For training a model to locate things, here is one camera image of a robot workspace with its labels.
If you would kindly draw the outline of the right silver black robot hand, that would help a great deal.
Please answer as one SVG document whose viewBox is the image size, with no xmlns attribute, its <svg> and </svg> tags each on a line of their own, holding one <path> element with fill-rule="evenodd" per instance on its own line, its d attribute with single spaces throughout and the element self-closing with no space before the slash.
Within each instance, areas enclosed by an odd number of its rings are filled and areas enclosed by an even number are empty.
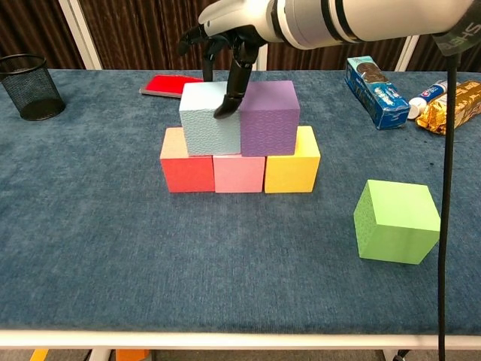
<svg viewBox="0 0 481 361">
<path fill-rule="evenodd" d="M 185 55 L 193 44 L 205 45 L 202 72 L 205 82 L 213 79 L 213 63 L 222 48 L 232 50 L 231 68 L 218 120 L 230 117 L 241 105 L 259 50 L 276 34 L 268 19 L 268 1 L 217 1 L 198 16 L 198 24 L 180 38 L 177 52 Z"/>
</svg>

